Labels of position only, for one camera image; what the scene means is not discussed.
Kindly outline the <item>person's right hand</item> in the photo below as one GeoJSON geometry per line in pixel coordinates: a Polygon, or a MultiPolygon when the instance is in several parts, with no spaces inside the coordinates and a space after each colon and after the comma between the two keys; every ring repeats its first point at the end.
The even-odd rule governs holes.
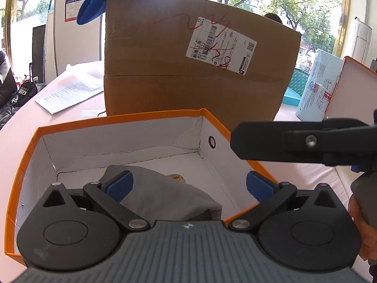
{"type": "Polygon", "coordinates": [[[348,213],[353,219],[362,237],[362,246],[359,256],[364,260],[376,260],[377,256],[377,232],[376,229],[370,226],[362,215],[360,206],[357,200],[351,196],[348,203],[348,213]]]}

